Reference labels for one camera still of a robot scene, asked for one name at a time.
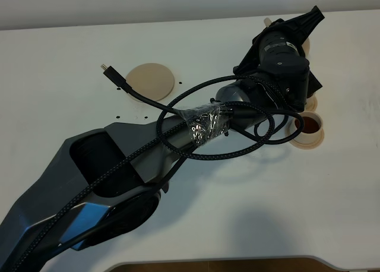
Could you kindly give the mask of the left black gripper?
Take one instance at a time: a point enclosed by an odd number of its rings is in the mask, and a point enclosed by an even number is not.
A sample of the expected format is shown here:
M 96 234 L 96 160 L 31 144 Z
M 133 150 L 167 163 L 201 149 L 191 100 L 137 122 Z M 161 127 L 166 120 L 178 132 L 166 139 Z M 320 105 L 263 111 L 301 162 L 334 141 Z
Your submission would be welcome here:
M 295 112 L 304 111 L 311 72 L 302 45 L 323 19 L 321 10 L 314 6 L 306 14 L 290 20 L 272 21 L 272 25 L 252 40 L 251 48 L 233 73 L 268 74 L 288 107 Z

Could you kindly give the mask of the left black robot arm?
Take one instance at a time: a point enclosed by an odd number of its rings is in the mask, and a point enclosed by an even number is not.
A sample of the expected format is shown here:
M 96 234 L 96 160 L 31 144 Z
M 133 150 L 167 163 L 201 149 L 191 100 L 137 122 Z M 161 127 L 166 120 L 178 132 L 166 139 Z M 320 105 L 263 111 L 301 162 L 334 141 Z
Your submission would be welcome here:
M 103 67 L 115 86 L 158 108 L 160 116 L 65 140 L 1 223 L 1 270 L 40 271 L 67 249 L 86 249 L 138 228 L 188 159 L 232 159 L 294 140 L 305 126 L 307 98 L 321 88 L 302 46 L 323 19 L 314 7 L 276 20 L 253 39 L 231 76 L 201 83 L 168 105 Z

